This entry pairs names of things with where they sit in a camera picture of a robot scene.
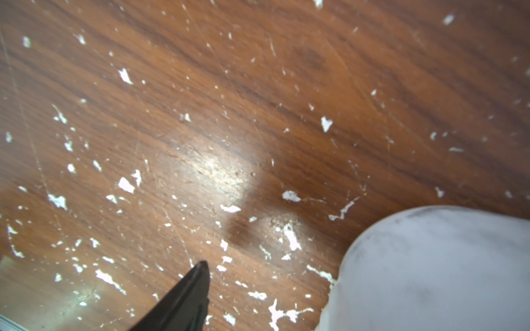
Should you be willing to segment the white oval storage tray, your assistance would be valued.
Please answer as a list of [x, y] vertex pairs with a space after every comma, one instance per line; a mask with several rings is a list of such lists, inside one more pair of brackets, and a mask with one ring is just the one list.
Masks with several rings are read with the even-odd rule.
[[434, 205], [386, 217], [342, 259], [319, 330], [528, 330], [529, 222]]

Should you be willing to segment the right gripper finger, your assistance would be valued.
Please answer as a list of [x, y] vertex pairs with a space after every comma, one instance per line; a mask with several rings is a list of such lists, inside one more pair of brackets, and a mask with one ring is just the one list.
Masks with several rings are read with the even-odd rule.
[[208, 315], [210, 280], [208, 263], [198, 262], [131, 330], [202, 330]]

